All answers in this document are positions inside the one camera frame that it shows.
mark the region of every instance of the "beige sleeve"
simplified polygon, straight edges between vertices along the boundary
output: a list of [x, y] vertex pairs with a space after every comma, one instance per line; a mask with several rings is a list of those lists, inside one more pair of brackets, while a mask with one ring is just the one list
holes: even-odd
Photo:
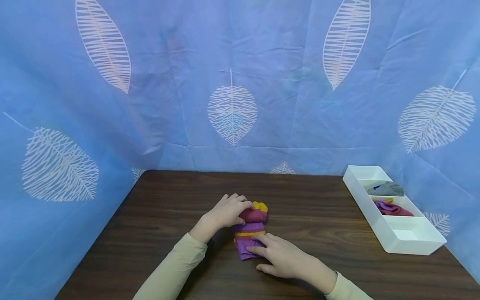
[[207, 245], [185, 234], [142, 284], [133, 300], [175, 300], [190, 272], [205, 257], [206, 250]]
[[327, 300], [373, 300], [369, 295], [365, 294], [364, 291], [338, 272], [335, 287], [329, 295], [326, 295], [326, 297]]

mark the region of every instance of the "brown table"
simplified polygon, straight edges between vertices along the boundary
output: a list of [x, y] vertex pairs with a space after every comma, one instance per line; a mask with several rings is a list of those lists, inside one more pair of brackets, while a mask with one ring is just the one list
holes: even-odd
[[[267, 232], [320, 258], [374, 299], [480, 299], [442, 247], [430, 256], [383, 251], [341, 177], [148, 171], [64, 286], [59, 300], [131, 299], [175, 243], [225, 194], [268, 205]], [[231, 233], [190, 276], [179, 299], [321, 299], [302, 282], [241, 262]]]

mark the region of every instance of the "white leaf print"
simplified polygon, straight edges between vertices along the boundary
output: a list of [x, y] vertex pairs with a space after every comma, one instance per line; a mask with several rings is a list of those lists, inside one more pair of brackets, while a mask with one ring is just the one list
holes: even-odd
[[237, 145], [257, 120], [255, 99], [243, 86], [233, 86], [231, 69], [230, 86], [216, 89], [210, 96], [207, 112], [213, 128], [232, 146]]
[[98, 180], [95, 162], [59, 131], [37, 129], [25, 156], [22, 179], [30, 196], [57, 202], [95, 197]]
[[140, 176], [145, 172], [146, 170], [140, 169], [140, 168], [132, 168], [132, 173], [133, 173], [133, 185], [135, 185], [140, 178]]
[[468, 93], [434, 86], [418, 94], [398, 120], [408, 153], [437, 148], [467, 131], [477, 107]]
[[276, 167], [275, 169], [270, 171], [271, 174], [296, 174], [292, 168], [287, 164], [287, 162], [283, 162], [280, 166]]
[[128, 93], [130, 57], [117, 26], [96, 0], [76, 0], [75, 10], [78, 30], [93, 64], [106, 81]]
[[370, 27], [370, 0], [343, 0], [324, 42], [323, 62], [335, 90], [357, 60]]
[[425, 217], [432, 223], [438, 232], [447, 237], [450, 233], [450, 220], [448, 215], [424, 213]]

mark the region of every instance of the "white tray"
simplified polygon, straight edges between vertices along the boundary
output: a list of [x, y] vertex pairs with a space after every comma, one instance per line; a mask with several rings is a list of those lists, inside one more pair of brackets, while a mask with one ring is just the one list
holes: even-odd
[[[392, 181], [381, 167], [348, 166], [343, 182], [388, 253], [430, 255], [447, 241], [422, 212], [404, 197], [369, 196], [367, 189]], [[372, 199], [393, 198], [414, 216], [384, 216]]]

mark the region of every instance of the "rolled sock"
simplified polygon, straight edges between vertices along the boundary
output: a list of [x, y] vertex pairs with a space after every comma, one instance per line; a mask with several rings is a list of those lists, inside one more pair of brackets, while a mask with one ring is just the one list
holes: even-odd
[[247, 250], [247, 247], [265, 247], [262, 243], [257, 240], [252, 240], [252, 236], [257, 234], [265, 234], [264, 224], [261, 222], [258, 223], [247, 223], [245, 225], [235, 225], [232, 227], [235, 246], [239, 253], [240, 260], [244, 261], [249, 258], [259, 257], [256, 254], [253, 254]]
[[377, 205], [378, 209], [382, 213], [382, 215], [387, 216], [413, 216], [413, 214], [406, 210], [405, 208], [398, 206], [393, 203], [387, 203], [385, 201], [378, 201], [375, 200], [375, 205]]
[[405, 190], [398, 183], [388, 181], [379, 186], [372, 187], [367, 190], [368, 195], [371, 196], [405, 196]]
[[268, 208], [262, 202], [253, 202], [255, 209], [247, 208], [240, 214], [245, 223], [264, 222], [267, 219]]

